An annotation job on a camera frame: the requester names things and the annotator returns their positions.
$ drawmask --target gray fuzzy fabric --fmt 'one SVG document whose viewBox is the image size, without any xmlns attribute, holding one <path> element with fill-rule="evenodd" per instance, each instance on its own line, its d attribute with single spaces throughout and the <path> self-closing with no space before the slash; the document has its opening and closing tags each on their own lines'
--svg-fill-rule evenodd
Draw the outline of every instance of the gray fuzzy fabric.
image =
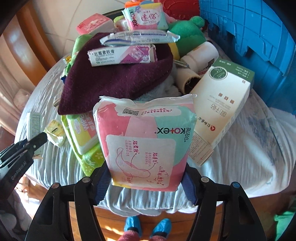
<svg viewBox="0 0 296 241">
<path fill-rule="evenodd" d="M 148 93 L 140 96 L 135 100 L 147 102 L 157 98 L 181 96 L 182 94 L 180 93 L 178 88 L 174 85 L 175 76 L 176 76 L 176 66 L 173 64 L 172 72 L 164 82 L 162 82 L 156 88 L 154 88 L 153 90 L 149 91 Z"/>
</svg>

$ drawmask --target blue screw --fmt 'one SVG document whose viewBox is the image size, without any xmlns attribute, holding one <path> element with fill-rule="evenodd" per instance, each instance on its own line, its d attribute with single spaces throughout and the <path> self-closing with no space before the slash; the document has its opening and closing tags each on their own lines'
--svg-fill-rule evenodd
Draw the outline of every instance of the blue screw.
<svg viewBox="0 0 296 241">
<path fill-rule="evenodd" d="M 240 187 L 240 184 L 237 183 L 237 182 L 234 182 L 232 185 L 233 185 L 233 187 L 235 187 L 235 188 L 239 188 L 239 187 Z"/>
</svg>

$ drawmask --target foot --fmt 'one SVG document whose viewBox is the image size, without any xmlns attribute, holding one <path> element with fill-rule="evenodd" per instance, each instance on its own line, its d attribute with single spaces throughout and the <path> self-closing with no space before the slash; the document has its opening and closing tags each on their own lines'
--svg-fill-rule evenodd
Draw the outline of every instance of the foot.
<svg viewBox="0 0 296 241">
<path fill-rule="evenodd" d="M 141 224 L 137 216 L 127 217 L 124 231 L 126 232 L 128 230 L 135 231 L 139 234 L 140 237 L 142 236 Z"/>
<path fill-rule="evenodd" d="M 159 236 L 163 236 L 165 238 L 168 238 L 168 235 L 171 230 L 172 230 L 172 223 L 168 218 L 165 218 L 165 219 L 161 220 L 158 223 L 158 225 L 156 225 L 156 227 L 153 229 L 150 237 L 159 235 Z"/>
</svg>

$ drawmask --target green circular logo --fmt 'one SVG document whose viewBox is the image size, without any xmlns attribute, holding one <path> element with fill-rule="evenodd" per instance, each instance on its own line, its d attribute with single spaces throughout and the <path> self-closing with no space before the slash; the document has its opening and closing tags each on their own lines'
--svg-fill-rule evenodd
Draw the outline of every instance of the green circular logo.
<svg viewBox="0 0 296 241">
<path fill-rule="evenodd" d="M 210 76 L 214 80 L 223 80 L 227 76 L 227 70 L 222 67 L 212 68 L 210 71 Z"/>
</svg>

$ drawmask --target screw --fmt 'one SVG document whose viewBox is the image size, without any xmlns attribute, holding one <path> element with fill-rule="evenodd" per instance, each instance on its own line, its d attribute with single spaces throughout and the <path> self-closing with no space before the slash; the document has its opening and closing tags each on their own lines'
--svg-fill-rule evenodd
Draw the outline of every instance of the screw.
<svg viewBox="0 0 296 241">
<path fill-rule="evenodd" d="M 52 184 L 52 188 L 56 189 L 56 188 L 58 188 L 58 187 L 59 187 L 59 183 L 54 183 L 54 184 Z"/>
<path fill-rule="evenodd" d="M 202 181 L 203 183 L 207 183 L 207 182 L 209 182 L 209 179 L 208 179 L 207 177 L 202 177 L 202 178 L 201 178 L 201 181 Z"/>
<path fill-rule="evenodd" d="M 234 182 L 232 185 L 233 185 L 234 188 L 239 188 L 240 187 L 240 184 L 238 182 Z"/>
<path fill-rule="evenodd" d="M 84 178 L 82 179 L 82 181 L 83 181 L 84 183 L 88 183 L 90 180 L 91 180 L 91 179 L 90 179 L 89 177 L 84 177 Z"/>
</svg>

